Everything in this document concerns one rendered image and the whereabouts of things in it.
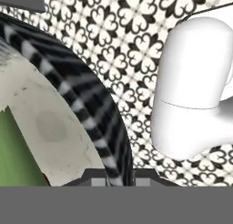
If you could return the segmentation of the white rounded object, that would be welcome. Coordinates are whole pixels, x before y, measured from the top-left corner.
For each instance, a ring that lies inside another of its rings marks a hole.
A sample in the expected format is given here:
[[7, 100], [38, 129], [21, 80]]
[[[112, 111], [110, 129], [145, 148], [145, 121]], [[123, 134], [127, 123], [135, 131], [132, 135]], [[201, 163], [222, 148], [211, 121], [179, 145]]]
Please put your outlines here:
[[177, 160], [233, 144], [233, 3], [197, 11], [168, 33], [151, 138], [161, 154]]

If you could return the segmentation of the black and white striped plate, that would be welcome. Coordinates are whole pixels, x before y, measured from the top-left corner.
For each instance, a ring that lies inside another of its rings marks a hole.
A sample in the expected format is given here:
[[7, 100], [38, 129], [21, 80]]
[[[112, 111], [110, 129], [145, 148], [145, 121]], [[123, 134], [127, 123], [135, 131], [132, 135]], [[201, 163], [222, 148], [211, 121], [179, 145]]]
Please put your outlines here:
[[0, 111], [6, 107], [49, 185], [88, 167], [103, 168], [111, 186], [132, 185], [127, 131], [96, 74], [60, 40], [0, 13]]

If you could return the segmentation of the green corn cob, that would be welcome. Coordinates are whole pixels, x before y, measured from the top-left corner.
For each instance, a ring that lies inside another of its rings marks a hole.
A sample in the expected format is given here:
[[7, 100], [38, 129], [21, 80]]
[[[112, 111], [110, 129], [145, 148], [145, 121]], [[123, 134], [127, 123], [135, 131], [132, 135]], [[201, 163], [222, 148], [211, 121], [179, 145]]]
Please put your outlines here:
[[0, 187], [48, 186], [10, 107], [0, 111]]

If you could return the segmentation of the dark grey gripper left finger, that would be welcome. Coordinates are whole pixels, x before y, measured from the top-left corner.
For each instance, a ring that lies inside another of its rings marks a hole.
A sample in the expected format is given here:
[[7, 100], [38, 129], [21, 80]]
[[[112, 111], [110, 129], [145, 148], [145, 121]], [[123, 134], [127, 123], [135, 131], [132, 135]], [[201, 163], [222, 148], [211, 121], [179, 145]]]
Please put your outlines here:
[[87, 168], [80, 178], [66, 184], [69, 187], [105, 187], [106, 172], [102, 168]]

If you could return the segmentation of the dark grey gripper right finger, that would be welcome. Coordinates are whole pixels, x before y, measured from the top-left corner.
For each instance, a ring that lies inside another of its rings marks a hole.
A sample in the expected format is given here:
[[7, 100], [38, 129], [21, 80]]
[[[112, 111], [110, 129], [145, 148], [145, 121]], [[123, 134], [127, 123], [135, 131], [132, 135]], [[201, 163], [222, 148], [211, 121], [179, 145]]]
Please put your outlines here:
[[166, 186], [177, 187], [177, 184], [165, 178], [151, 168], [138, 168], [134, 170], [134, 182], [136, 187]]

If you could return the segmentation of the dark grey block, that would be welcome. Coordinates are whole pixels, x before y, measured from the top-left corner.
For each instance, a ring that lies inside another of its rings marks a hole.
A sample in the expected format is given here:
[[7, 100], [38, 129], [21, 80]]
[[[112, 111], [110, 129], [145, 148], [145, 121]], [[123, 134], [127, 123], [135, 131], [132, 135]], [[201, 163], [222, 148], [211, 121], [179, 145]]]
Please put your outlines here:
[[44, 13], [46, 10], [44, 0], [0, 0], [0, 5], [30, 10], [37, 13]]

